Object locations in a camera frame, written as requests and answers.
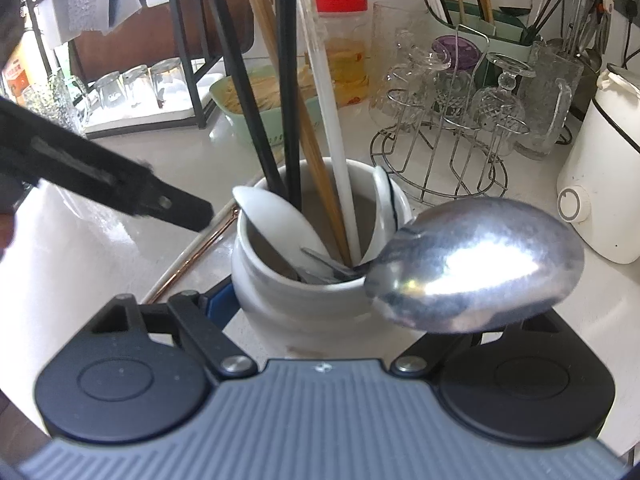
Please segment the green white utensil drainer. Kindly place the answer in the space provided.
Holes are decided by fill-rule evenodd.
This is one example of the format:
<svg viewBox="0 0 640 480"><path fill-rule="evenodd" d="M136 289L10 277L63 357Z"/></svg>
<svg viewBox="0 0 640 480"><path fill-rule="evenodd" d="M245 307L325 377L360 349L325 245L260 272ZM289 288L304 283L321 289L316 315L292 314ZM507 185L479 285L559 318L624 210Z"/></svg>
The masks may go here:
<svg viewBox="0 0 640 480"><path fill-rule="evenodd" d="M460 23L459 3L454 0L425 0L427 28L436 36L455 35ZM475 44L480 52L495 52L510 56L521 62L532 59L532 45L522 44L525 26L518 18L492 11L492 23L483 20L482 11L476 4L465 3L464 24L459 32Z"/></svg>

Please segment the white ceramic soup spoon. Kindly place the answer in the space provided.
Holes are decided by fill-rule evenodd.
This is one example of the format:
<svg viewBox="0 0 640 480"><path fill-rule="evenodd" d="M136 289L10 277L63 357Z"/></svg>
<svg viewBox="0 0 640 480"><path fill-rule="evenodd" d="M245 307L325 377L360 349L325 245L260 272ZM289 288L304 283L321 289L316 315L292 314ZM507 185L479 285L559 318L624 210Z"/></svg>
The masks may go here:
<svg viewBox="0 0 640 480"><path fill-rule="evenodd" d="M302 261L302 247L329 255L326 245L304 215L273 192L256 186L236 186L232 195L250 223L288 264Z"/></svg>

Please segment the upturned crystal goblet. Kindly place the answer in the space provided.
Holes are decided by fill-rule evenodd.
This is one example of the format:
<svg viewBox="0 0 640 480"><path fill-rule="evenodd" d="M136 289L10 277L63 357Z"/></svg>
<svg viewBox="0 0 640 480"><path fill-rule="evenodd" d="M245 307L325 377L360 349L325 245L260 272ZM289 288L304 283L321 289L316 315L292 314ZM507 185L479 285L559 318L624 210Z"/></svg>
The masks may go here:
<svg viewBox="0 0 640 480"><path fill-rule="evenodd" d="M529 64L499 52L489 52L488 62L500 70L497 85L478 90L470 107L471 124L477 140L498 157L510 155L514 144L529 135L524 105L514 93L518 78L533 78Z"/></svg>

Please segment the large metal spoon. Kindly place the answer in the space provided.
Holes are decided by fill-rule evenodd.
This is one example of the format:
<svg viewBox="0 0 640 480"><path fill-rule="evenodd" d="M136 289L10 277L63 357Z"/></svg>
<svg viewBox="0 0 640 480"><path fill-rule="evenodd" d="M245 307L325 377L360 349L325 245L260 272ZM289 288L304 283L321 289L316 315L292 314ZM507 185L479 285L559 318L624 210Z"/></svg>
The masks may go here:
<svg viewBox="0 0 640 480"><path fill-rule="evenodd" d="M465 198L421 212L372 261L364 291L386 320L429 334L522 322L570 296L584 246L566 224L508 198Z"/></svg>

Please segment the red-lid plastic jar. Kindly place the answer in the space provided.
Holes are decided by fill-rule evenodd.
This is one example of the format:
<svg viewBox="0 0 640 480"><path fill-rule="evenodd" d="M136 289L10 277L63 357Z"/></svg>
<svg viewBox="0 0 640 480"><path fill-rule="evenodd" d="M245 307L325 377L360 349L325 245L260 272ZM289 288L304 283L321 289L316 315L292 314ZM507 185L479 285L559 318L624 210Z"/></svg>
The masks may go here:
<svg viewBox="0 0 640 480"><path fill-rule="evenodd" d="M359 104L369 93L368 0L316 0L326 30L326 56L338 107Z"/></svg>

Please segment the white ceramic utensil crock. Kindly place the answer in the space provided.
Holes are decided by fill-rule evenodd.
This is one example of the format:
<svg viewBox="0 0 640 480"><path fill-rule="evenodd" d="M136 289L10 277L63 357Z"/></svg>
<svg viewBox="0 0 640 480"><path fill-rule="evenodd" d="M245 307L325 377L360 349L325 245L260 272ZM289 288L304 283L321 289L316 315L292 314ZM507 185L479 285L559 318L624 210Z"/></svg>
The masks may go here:
<svg viewBox="0 0 640 480"><path fill-rule="evenodd" d="M373 167L347 159L360 248L366 252L375 222ZM306 160L300 162L303 215L331 257L338 253ZM240 306L274 356L296 359L395 359L420 336L394 325L373 308L363 278L316 285L297 281L293 270L240 212L231 257L231 278Z"/></svg>

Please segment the textured glass pitcher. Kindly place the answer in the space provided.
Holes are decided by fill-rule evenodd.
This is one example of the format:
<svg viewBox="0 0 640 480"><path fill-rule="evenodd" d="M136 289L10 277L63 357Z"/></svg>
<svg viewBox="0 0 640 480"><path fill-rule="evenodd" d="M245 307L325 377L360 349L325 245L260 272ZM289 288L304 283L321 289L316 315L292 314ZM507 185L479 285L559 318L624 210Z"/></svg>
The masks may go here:
<svg viewBox="0 0 640 480"><path fill-rule="evenodd" d="M529 64L535 77L523 79L518 90L529 133L515 142L515 151L541 160L560 138L584 64L542 41L532 47Z"/></svg>

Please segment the wooden chopsticks in crock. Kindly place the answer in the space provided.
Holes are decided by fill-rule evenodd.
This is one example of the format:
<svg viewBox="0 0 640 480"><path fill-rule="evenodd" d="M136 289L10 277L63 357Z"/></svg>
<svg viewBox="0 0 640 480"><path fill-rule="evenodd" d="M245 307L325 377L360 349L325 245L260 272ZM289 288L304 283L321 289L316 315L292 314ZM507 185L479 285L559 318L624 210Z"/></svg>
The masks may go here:
<svg viewBox="0 0 640 480"><path fill-rule="evenodd" d="M278 42L277 42L277 18L276 0L250 0L250 5L262 32L270 61L279 78L278 69ZM332 233L338 252L344 262L349 257L346 242L346 230L343 224L340 201L335 193L326 164L319 148L314 126L311 123L305 99L298 87L298 114L299 114L299 156L304 155L320 197L324 211L329 218Z"/></svg>

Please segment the copper and white chopsticks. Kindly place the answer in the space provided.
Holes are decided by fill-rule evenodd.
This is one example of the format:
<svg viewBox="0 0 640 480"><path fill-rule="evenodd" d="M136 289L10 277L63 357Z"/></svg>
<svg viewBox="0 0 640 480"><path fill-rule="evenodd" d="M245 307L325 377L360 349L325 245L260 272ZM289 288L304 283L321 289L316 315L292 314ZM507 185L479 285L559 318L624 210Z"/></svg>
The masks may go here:
<svg viewBox="0 0 640 480"><path fill-rule="evenodd" d="M186 246L186 249L183 249L177 259L171 263L169 268L145 294L142 304L154 304L154 302L166 296L191 271L198 263L198 260L203 258L206 252L222 239L228 229L238 220L239 212L240 208L234 200L230 200L228 204L225 204L222 211L215 214L212 224L203 233L198 234Z"/></svg>

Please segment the white black-rimmed ceramic spoon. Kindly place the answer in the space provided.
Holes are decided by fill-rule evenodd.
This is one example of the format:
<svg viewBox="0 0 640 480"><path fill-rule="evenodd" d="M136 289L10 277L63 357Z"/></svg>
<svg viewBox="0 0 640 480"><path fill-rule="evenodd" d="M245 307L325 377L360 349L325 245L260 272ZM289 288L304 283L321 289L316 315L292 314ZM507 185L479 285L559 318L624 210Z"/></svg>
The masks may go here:
<svg viewBox="0 0 640 480"><path fill-rule="evenodd" d="M375 259L394 236L399 226L392 180L381 166L375 166L373 169L373 183L375 222L369 246L360 260L361 264Z"/></svg>

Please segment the purple glass cup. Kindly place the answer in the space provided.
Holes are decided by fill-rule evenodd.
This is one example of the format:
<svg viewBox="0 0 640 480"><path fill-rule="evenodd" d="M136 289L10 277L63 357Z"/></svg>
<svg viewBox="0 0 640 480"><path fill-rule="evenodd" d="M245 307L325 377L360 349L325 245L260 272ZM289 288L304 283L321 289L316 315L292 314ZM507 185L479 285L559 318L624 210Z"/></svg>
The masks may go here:
<svg viewBox="0 0 640 480"><path fill-rule="evenodd" d="M480 49L472 41L456 35L437 37L432 47L436 52L446 52L451 60L450 68L469 72L480 62Z"/></svg>

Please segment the white long chopstick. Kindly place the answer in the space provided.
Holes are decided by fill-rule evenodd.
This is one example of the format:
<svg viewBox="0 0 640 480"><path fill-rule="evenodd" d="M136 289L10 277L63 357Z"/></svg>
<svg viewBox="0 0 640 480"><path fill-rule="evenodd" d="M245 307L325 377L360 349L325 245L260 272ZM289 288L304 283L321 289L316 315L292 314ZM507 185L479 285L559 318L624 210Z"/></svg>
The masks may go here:
<svg viewBox="0 0 640 480"><path fill-rule="evenodd" d="M303 22L307 53L314 74L314 84L317 89L326 143L331 157L337 197L340 201L343 224L346 229L349 257L345 260L349 263L358 263L361 258L361 249L354 199L352 198L352 181L345 156L342 129L337 114L322 27L314 0L297 0L297 4Z"/></svg>

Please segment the black chopstick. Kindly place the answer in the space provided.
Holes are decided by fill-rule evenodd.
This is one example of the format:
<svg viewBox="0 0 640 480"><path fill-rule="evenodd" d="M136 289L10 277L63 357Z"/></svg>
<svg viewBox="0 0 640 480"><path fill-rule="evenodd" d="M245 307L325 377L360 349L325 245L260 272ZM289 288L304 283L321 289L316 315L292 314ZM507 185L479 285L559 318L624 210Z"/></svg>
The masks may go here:
<svg viewBox="0 0 640 480"><path fill-rule="evenodd" d="M238 94L247 129L268 188L271 192L285 198L286 188L274 160L262 118L260 118L227 0L213 0L212 9L221 47L224 51L224 62Z"/></svg>
<svg viewBox="0 0 640 480"><path fill-rule="evenodd" d="M302 185L300 184L299 168L297 18L295 0L276 0L276 18L286 190L288 191L290 204L301 210Z"/></svg>

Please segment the green basket of sticks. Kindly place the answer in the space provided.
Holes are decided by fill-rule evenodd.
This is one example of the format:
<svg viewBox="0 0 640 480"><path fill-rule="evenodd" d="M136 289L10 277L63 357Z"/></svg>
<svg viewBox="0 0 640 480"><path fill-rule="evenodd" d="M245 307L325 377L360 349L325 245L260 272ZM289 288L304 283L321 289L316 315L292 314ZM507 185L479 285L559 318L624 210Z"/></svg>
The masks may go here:
<svg viewBox="0 0 640 480"><path fill-rule="evenodd" d="M271 146L278 146L283 142L282 116L280 110L280 86L274 68L270 65L254 68L248 71L250 85L258 106L262 124ZM314 76L307 65L297 69L299 90L305 99L308 114L314 128L322 124L321 110L314 88ZM245 144L252 144L252 137L242 112L238 94L230 76L214 82L209 87L209 94L228 120L236 136Z"/></svg>

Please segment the tall clear glass tumbler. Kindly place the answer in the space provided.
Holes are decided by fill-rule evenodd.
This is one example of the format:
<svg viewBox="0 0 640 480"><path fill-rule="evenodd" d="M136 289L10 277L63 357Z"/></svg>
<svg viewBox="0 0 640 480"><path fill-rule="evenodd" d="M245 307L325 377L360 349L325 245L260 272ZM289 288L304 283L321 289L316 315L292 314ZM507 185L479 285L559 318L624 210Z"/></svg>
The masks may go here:
<svg viewBox="0 0 640 480"><path fill-rule="evenodd" d="M405 89L411 51L424 44L427 10L406 10L385 2L373 5L369 64L369 113L378 128L393 125L398 105L387 91Z"/></svg>

